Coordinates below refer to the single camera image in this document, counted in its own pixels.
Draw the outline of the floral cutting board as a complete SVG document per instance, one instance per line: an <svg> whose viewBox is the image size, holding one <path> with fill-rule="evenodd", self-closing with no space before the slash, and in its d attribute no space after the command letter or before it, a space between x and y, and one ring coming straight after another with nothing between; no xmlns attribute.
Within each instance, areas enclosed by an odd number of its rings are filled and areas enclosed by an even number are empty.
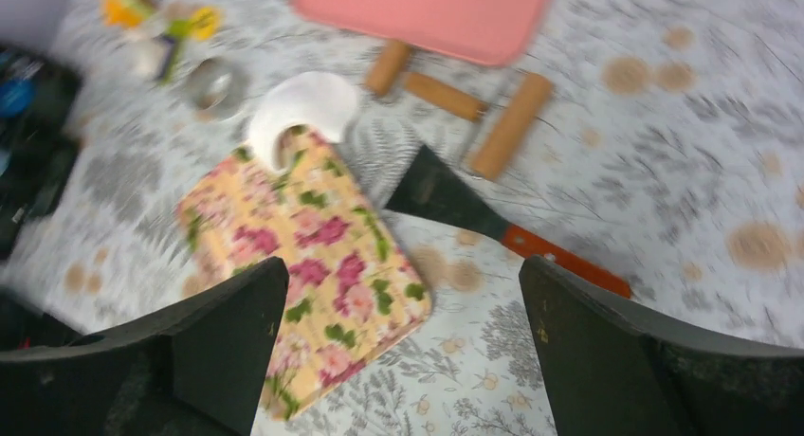
<svg viewBox="0 0 804 436"><path fill-rule="evenodd" d="M428 288L346 164L309 126L283 132L286 169L234 149L176 208L200 288L268 257L289 273L262 403L287 421L429 316Z"/></svg>

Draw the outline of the metal scraper red handle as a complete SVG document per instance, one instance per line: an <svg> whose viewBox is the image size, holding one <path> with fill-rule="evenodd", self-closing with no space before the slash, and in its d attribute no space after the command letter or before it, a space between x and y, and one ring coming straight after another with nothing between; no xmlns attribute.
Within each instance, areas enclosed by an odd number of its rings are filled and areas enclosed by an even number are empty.
<svg viewBox="0 0 804 436"><path fill-rule="evenodd" d="M630 285L612 272L509 222L431 148L419 148L385 208L484 235L524 259L542 256L623 298Z"/></svg>

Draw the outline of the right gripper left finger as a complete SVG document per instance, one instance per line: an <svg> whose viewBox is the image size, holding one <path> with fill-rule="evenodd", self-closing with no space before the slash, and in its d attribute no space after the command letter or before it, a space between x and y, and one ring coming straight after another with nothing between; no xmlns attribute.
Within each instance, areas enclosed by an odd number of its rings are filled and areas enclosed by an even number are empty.
<svg viewBox="0 0 804 436"><path fill-rule="evenodd" d="M88 335L1 295L5 435L248 435L289 274L269 258Z"/></svg>

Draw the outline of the white dough ball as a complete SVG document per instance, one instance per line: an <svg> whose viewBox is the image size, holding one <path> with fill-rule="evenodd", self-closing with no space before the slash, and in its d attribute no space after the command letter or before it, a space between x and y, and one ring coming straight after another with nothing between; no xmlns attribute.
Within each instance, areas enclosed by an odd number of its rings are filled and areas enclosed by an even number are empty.
<svg viewBox="0 0 804 436"><path fill-rule="evenodd" d="M273 173L289 168L281 142L292 127L311 126L327 143L341 143L354 123L360 91L340 75L308 71L268 91L246 127L246 145Z"/></svg>

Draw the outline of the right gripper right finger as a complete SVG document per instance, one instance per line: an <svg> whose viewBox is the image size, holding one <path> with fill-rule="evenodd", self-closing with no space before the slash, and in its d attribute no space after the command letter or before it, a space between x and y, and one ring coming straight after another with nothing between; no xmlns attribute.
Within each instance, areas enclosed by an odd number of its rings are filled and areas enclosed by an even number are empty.
<svg viewBox="0 0 804 436"><path fill-rule="evenodd" d="M540 257L519 274L560 435L799 435L803 353L714 332Z"/></svg>

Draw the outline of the orange green toy block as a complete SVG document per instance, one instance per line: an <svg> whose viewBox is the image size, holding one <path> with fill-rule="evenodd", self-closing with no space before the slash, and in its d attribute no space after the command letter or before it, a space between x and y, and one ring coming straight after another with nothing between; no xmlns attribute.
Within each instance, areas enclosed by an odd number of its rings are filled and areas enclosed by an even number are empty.
<svg viewBox="0 0 804 436"><path fill-rule="evenodd" d="M107 26L138 27L157 10L155 0L99 0L100 12Z"/></svg>

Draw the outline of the pink plastic tray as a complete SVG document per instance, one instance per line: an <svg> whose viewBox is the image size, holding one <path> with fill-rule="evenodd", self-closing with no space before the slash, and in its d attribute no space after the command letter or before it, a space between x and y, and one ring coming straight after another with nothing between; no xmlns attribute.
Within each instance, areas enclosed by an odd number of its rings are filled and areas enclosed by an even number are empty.
<svg viewBox="0 0 804 436"><path fill-rule="evenodd" d="M302 17L458 60L505 66L524 53L550 0L290 0Z"/></svg>

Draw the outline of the wooden double-ended roller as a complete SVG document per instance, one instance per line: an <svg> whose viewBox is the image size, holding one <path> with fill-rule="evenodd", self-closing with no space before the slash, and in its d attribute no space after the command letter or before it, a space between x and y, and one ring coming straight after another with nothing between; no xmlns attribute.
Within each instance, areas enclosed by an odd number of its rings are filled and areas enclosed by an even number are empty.
<svg viewBox="0 0 804 436"><path fill-rule="evenodd" d="M474 125L481 125L484 118L497 106L490 100L481 100L432 76L409 71L409 61L415 47L398 40L385 42L363 85L375 97L384 98L399 85L404 92L438 107L455 117ZM487 133L483 144L473 151L477 133L470 134L459 153L459 162L467 165L470 174L494 181L502 175L515 153L520 149L530 128L541 110L551 100L555 85L546 77L517 70L519 86Z"/></svg>

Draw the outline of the yellow round token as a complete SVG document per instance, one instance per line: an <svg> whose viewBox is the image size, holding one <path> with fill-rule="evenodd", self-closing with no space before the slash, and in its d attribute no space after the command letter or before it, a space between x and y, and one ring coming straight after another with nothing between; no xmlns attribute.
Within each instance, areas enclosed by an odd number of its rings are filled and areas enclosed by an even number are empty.
<svg viewBox="0 0 804 436"><path fill-rule="evenodd" d="M190 37L195 41L207 41L219 30L223 22L220 9L207 6L196 9L190 18Z"/></svg>

